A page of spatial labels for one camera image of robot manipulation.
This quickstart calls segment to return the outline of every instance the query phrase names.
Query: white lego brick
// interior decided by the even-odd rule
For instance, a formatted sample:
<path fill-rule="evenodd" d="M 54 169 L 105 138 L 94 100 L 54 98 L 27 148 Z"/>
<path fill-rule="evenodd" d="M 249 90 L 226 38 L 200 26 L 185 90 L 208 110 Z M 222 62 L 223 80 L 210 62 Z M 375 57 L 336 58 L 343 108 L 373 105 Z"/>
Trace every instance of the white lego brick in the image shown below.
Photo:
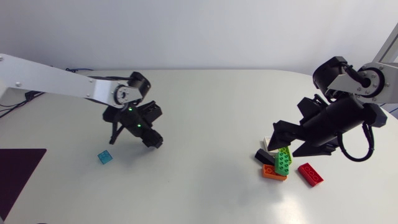
<path fill-rule="evenodd" d="M 275 156 L 276 154 L 278 154 L 279 149 L 268 151 L 268 144 L 270 140 L 271 140 L 270 137 L 264 137 L 264 147 L 265 147 L 264 149 L 266 150 L 266 152 L 268 152 L 268 154 Z"/>

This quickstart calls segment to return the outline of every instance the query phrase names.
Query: white wall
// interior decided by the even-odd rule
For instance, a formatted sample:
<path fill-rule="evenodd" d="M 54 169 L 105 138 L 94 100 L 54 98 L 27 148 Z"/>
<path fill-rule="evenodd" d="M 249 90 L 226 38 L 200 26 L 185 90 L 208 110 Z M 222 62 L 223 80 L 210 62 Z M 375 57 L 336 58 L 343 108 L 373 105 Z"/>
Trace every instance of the white wall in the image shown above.
<path fill-rule="evenodd" d="M 55 67 L 360 66 L 398 22 L 398 1 L 1 0 L 0 52 Z"/>

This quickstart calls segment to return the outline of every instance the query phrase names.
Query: green lego brick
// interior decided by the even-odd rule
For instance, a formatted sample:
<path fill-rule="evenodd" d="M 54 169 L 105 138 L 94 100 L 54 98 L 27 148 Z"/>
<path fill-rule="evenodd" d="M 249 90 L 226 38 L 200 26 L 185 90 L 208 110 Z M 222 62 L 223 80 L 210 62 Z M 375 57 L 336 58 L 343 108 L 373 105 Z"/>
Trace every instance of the green lego brick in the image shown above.
<path fill-rule="evenodd" d="M 276 154 L 275 173 L 280 175 L 289 174 L 289 157 L 286 153 L 278 152 L 278 154 Z"/>
<path fill-rule="evenodd" d="M 288 155 L 288 157 L 289 157 L 289 165 L 291 165 L 291 163 L 292 163 L 292 156 L 290 155 L 290 151 L 289 151 L 289 147 L 283 147 L 283 148 L 280 148 L 279 149 L 279 152 L 283 152 L 283 153 L 285 153 L 286 155 Z"/>

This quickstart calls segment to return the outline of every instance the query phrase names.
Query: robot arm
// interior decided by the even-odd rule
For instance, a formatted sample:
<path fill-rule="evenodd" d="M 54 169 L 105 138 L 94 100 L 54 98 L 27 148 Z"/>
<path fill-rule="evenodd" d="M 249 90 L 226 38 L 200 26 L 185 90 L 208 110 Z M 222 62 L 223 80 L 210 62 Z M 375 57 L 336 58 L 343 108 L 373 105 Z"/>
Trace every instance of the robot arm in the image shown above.
<path fill-rule="evenodd" d="M 356 73 L 352 68 L 337 70 L 339 65 L 346 64 L 342 57 L 338 61 L 325 63 L 314 73 L 316 79 L 324 79 L 319 83 L 322 93 L 327 98 L 332 98 L 339 91 L 352 93 L 364 103 L 398 103 L 398 24 L 387 38 L 373 62 L 362 66 Z M 334 71 L 327 66 L 335 67 Z"/>
<path fill-rule="evenodd" d="M 150 89 L 149 81 L 138 72 L 130 77 L 86 77 L 21 58 L 0 54 L 0 97 L 7 88 L 43 91 L 86 98 L 109 105 L 103 114 L 113 124 L 110 144 L 126 128 L 147 146 L 160 147 L 162 136 L 152 122 L 162 111 L 154 101 L 137 106 Z"/>
<path fill-rule="evenodd" d="M 297 106 L 303 114 L 300 125 L 278 121 L 268 150 L 290 145 L 295 140 L 305 141 L 293 156 L 331 155 L 337 147 L 350 160 L 362 162 L 374 151 L 372 127 L 385 125 L 387 116 L 375 103 L 398 103 L 398 24 L 387 38 L 373 62 L 355 71 L 343 57 L 333 57 L 317 68 L 314 85 L 320 96 L 304 98 Z M 343 145 L 343 133 L 362 124 L 369 143 L 368 153 L 362 158 L 348 154 Z"/>

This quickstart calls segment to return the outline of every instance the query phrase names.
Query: blue lego piece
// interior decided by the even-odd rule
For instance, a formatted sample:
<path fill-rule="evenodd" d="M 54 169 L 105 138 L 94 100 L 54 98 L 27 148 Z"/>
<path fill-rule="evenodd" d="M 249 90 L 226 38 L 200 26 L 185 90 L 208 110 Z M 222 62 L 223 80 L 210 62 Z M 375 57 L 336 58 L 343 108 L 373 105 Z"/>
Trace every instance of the blue lego piece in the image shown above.
<path fill-rule="evenodd" d="M 105 164 L 113 159 L 111 154 L 108 152 L 108 150 L 105 150 L 105 151 L 99 153 L 98 158 L 100 159 L 102 164 Z"/>

